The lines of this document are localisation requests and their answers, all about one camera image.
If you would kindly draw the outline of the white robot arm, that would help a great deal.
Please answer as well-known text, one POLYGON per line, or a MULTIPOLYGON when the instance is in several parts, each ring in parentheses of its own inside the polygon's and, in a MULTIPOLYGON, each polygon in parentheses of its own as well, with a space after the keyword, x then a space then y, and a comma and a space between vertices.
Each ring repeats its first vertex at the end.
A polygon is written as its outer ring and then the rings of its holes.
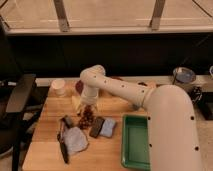
POLYGON ((147 111, 151 171, 203 171, 193 104, 182 88, 112 79, 101 65, 84 69, 80 80, 82 104, 95 104, 102 89, 147 111))

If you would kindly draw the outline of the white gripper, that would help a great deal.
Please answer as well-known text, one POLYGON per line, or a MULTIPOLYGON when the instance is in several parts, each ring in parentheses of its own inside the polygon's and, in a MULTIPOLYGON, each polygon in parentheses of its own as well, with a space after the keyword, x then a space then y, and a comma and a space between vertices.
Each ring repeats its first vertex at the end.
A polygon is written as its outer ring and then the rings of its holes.
POLYGON ((86 105, 94 105, 97 103, 98 92, 82 92, 81 94, 81 102, 86 105))

